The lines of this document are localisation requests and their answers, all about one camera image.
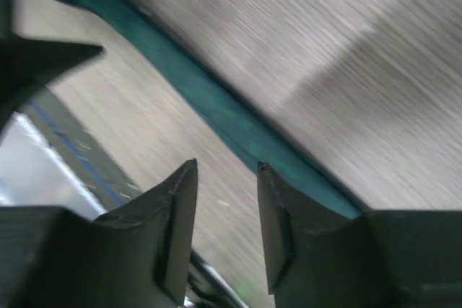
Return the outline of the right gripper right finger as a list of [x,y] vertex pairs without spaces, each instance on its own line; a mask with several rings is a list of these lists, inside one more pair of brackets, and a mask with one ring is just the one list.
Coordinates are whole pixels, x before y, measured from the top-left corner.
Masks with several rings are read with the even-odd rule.
[[459,307],[461,212],[374,210],[350,219],[258,166],[277,307]]

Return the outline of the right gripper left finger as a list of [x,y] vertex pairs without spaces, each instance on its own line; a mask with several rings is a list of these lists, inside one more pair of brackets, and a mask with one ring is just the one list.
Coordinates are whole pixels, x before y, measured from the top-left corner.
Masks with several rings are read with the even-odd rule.
[[181,306],[197,190],[190,159],[94,221],[62,207],[3,207],[1,305]]

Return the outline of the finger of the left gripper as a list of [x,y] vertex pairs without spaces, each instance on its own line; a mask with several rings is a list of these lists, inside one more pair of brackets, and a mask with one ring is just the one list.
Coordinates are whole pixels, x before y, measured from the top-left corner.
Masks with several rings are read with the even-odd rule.
[[102,53],[100,45],[27,39],[14,32],[14,0],[1,0],[1,127],[48,83]]

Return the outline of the dark green tie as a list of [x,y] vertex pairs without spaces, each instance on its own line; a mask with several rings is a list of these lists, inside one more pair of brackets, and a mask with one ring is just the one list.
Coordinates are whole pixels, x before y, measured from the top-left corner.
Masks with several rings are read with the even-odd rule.
[[250,170],[269,163],[290,185],[331,210],[358,216],[365,205],[219,81],[129,0],[56,0],[87,10],[125,37]]

